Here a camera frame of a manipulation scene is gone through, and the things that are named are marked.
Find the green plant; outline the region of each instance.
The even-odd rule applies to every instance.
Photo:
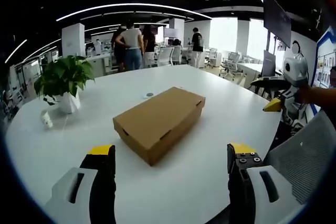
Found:
[[[34,88],[37,95],[44,96],[44,101],[54,105],[47,96],[55,101],[55,96],[69,92],[75,97],[77,87],[83,90],[87,80],[94,80],[91,64],[85,57],[69,55],[48,63]]]

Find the brown cardboard box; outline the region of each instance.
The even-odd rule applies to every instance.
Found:
[[[194,125],[204,104],[205,97],[170,88],[113,118],[114,129],[152,166]]]

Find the potted plant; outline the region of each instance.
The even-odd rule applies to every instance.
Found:
[[[34,88],[49,105],[59,102],[60,109],[70,114],[80,107],[78,87],[84,90],[87,80],[94,80],[91,64],[85,57],[69,55],[48,63]]]

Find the box lid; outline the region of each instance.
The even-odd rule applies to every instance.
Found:
[[[116,116],[114,120],[149,150],[204,100],[200,95],[173,87]]]

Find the white flower pot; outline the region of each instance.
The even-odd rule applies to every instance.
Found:
[[[74,113],[80,107],[78,92],[76,97],[70,93],[64,93],[63,96],[59,95],[57,101],[59,101],[59,108],[67,114]]]

